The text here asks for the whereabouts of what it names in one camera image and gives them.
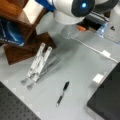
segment wooden block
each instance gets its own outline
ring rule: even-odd
[[[28,0],[7,0],[8,2],[15,4],[19,7],[24,7],[26,5],[26,3],[28,2]]]
[[[38,35],[35,40],[29,39],[28,43],[24,47],[16,47],[11,45],[5,46],[4,50],[9,65],[35,56],[41,43],[46,44],[46,49],[48,46],[51,46],[53,49],[56,48],[56,45],[48,33]]]

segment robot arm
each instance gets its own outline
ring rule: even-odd
[[[76,24],[92,11],[103,13],[111,10],[119,0],[36,0],[53,11],[54,19],[62,24]]]

